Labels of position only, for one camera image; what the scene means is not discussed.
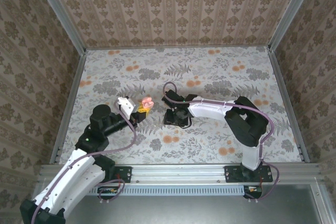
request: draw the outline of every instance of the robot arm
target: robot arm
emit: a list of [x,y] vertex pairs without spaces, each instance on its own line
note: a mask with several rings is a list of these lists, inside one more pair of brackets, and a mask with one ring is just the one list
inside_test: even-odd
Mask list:
[[[170,102],[166,97],[162,100],[171,108],[164,116],[164,124],[188,127],[191,118],[206,117],[220,121],[226,121],[237,140],[243,148],[242,165],[250,171],[259,167],[259,140],[265,134],[268,120],[260,114],[225,105],[224,101],[207,100],[197,95],[189,94],[186,98],[169,90],[166,96],[174,101],[201,101],[198,103],[178,104]],[[239,97],[236,101],[228,101],[257,109],[246,97]]]
[[[135,105],[130,98],[125,97],[118,98],[118,105],[125,118],[136,127],[146,118],[150,108],[153,107],[153,102],[150,98],[145,98],[140,105]],[[90,124],[75,144],[76,149],[61,171],[33,200],[25,200],[21,204],[20,211],[24,224],[31,223],[33,214],[40,204],[35,223],[65,223],[65,219],[90,189],[100,182],[114,179],[115,162],[106,156],[99,154],[87,156],[72,167],[71,164],[87,154],[104,151],[109,144],[108,136],[126,126],[128,123],[125,119],[120,114],[112,113],[109,106],[105,104],[96,106],[90,116]],[[46,197],[50,187],[69,167],[51,194]]]

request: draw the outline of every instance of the purple cable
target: purple cable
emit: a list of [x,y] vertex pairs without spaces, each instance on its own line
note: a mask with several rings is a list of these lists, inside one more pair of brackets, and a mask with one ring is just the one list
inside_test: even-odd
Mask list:
[[46,198],[48,198],[48,196],[51,194],[52,190],[55,189],[56,185],[61,181],[61,179],[64,177],[64,175],[74,166],[75,163],[77,163],[78,161],[82,160],[83,158],[86,157],[90,157],[90,156],[95,156],[95,155],[104,155],[104,154],[110,154],[110,153],[115,153],[115,152],[120,152],[120,151],[124,151],[128,148],[130,148],[136,141],[137,139],[137,133],[135,132],[135,128],[132,125],[132,123],[126,118],[126,116],[119,110],[119,107],[117,105],[117,101],[114,102],[114,107],[116,108],[116,111],[122,116],[122,118],[127,122],[127,124],[129,125],[129,127],[131,128],[134,137],[132,142],[127,145],[126,147],[123,148],[119,148],[119,149],[114,149],[114,150],[109,150],[109,151],[102,151],[102,152],[93,152],[93,153],[89,153],[86,154],[84,156],[79,157],[78,159],[74,160],[62,173],[61,175],[57,178],[57,180],[55,181],[55,183],[53,183],[53,185],[50,187],[49,191],[47,192],[47,194],[45,195],[45,197],[41,200],[40,204],[37,206],[37,208],[34,211],[33,217],[32,217],[32,221],[31,224],[34,224],[36,216],[38,211],[40,210],[40,208],[42,207],[43,203],[46,201]]
[[[104,182],[104,183],[99,183],[99,184],[96,185],[96,186],[103,186],[103,185],[106,185],[106,184],[109,184],[109,183],[114,183],[114,182],[122,182],[122,187],[119,190],[119,192],[117,192],[116,195],[114,195],[113,198],[109,199],[109,201],[113,201],[113,200],[117,199],[119,197],[119,195],[124,191],[125,181],[123,179],[119,178],[119,179],[113,179],[113,180],[110,180],[110,181],[107,181],[107,182]],[[102,194],[103,191],[105,191],[105,190],[100,190],[100,192],[99,192],[98,198],[100,200],[103,200],[101,198],[101,194]]]
[[254,108],[251,108],[249,106],[244,106],[244,105],[239,105],[239,104],[234,104],[234,103],[228,103],[228,102],[217,102],[217,101],[204,101],[204,100],[193,100],[193,101],[184,101],[184,102],[179,102],[179,101],[174,101],[172,99],[170,99],[169,97],[167,97],[166,93],[165,93],[165,88],[168,84],[171,84],[174,86],[175,88],[175,92],[177,92],[177,86],[175,85],[175,83],[169,81],[169,82],[166,82],[165,85],[163,85],[163,89],[162,89],[162,92],[163,92],[163,95],[164,97],[170,101],[170,102],[173,102],[173,103],[176,103],[176,104],[186,104],[186,103],[208,103],[208,104],[217,104],[217,105],[224,105],[224,106],[232,106],[232,107],[236,107],[236,108],[240,108],[240,109],[246,109],[246,110],[251,110],[251,111],[254,111],[254,112],[257,112],[258,114],[262,115],[263,117],[265,117],[270,126],[271,126],[271,129],[270,131],[268,132],[268,134],[262,138],[262,140],[260,140],[260,151],[259,151],[259,159],[261,162],[263,162],[264,164],[266,165],[269,165],[270,167],[273,167],[276,171],[277,171],[277,178],[275,179],[274,181],[274,184],[272,186],[272,188],[270,189],[270,191],[268,193],[266,193],[266,195],[262,196],[261,198],[259,198],[258,200],[262,200],[264,198],[266,198],[272,191],[273,189],[276,187],[278,181],[279,181],[279,177],[280,177],[280,171],[277,167],[275,167],[274,165],[272,164],[269,164],[267,162],[264,161],[264,159],[262,158],[262,152],[263,152],[263,149],[262,149],[262,144],[264,143],[264,141],[266,141],[274,132],[274,123],[273,121],[271,120],[271,118],[269,118],[268,115],[266,115],[264,112],[258,110],[258,109],[254,109]]

